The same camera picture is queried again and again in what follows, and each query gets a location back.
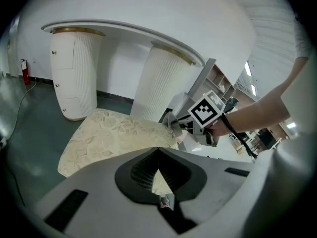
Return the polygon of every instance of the gray floor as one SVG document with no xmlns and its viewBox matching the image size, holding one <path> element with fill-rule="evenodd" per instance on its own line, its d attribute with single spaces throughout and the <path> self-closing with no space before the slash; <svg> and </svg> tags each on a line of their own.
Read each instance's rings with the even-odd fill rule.
<svg viewBox="0 0 317 238">
<path fill-rule="evenodd" d="M 18 104 L 26 88 L 17 78 L 0 79 L 0 134 L 13 129 Z M 98 97 L 98 108 L 130 114 L 132 105 Z M 65 178 L 57 172 L 59 158 L 82 121 L 62 115 L 54 87 L 38 83 L 24 98 L 18 123 L 8 144 L 7 163 L 14 171 L 25 204 L 37 202 Z M 19 200 L 13 177 L 7 173 L 12 193 Z"/>
</svg>

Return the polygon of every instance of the white cylindrical cabinet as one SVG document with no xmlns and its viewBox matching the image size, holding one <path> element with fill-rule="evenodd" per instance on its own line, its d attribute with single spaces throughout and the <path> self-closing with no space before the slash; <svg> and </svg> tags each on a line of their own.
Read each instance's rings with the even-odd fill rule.
<svg viewBox="0 0 317 238">
<path fill-rule="evenodd" d="M 103 33 L 78 27 L 53 31 L 51 66 L 63 115 L 81 120 L 97 107 L 97 64 Z"/>
<path fill-rule="evenodd" d="M 184 68 L 191 63 L 176 50 L 154 45 L 141 75 L 131 116 L 159 121 L 187 77 Z"/>
</svg>

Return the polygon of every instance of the fire extinguisher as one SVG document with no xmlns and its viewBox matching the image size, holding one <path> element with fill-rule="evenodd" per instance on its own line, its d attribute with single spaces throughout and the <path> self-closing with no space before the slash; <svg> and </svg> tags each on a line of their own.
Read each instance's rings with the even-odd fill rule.
<svg viewBox="0 0 317 238">
<path fill-rule="evenodd" d="M 26 59 L 21 59 L 21 67 L 22 67 L 22 75 L 23 75 L 23 81 L 25 85 L 30 84 L 30 78 L 29 78 L 29 69 L 28 69 L 28 62 Z"/>
</svg>

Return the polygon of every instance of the gold trim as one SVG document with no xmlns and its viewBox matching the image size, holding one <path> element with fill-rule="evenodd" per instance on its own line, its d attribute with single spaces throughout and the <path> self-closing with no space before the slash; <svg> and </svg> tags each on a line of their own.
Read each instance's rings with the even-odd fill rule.
<svg viewBox="0 0 317 238">
<path fill-rule="evenodd" d="M 56 28 L 52 31 L 53 34 L 58 34 L 63 32 L 85 32 L 85 33 L 105 36 L 105 34 L 103 34 L 102 32 L 99 32 L 97 30 L 90 29 L 90 28 L 83 28 L 83 27 L 62 27 L 62 28 Z"/>
<path fill-rule="evenodd" d="M 183 53 L 180 53 L 179 51 L 172 49 L 170 47 L 167 47 L 164 45 L 159 45 L 159 44 L 153 44 L 153 47 L 170 52 L 170 53 L 178 56 L 179 58 L 182 58 L 183 60 L 185 60 L 189 65 L 192 65 L 194 63 L 187 56 L 185 56 Z"/>
<path fill-rule="evenodd" d="M 81 117 L 81 118 L 76 118 L 76 119 L 71 119 L 71 118 L 67 118 L 65 117 L 67 120 L 70 120 L 70 121 L 81 121 L 83 119 L 86 119 L 86 117 Z"/>
</svg>

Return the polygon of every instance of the hand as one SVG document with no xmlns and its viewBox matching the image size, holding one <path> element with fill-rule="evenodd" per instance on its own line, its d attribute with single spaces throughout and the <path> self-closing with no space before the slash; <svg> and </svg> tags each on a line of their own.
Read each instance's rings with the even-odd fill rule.
<svg viewBox="0 0 317 238">
<path fill-rule="evenodd" d="M 218 122 L 216 122 L 214 125 L 208 127 L 207 130 L 214 137 L 220 137 L 231 133 L 231 131 L 227 128 L 226 125 L 224 125 L 221 119 L 219 119 Z"/>
</svg>

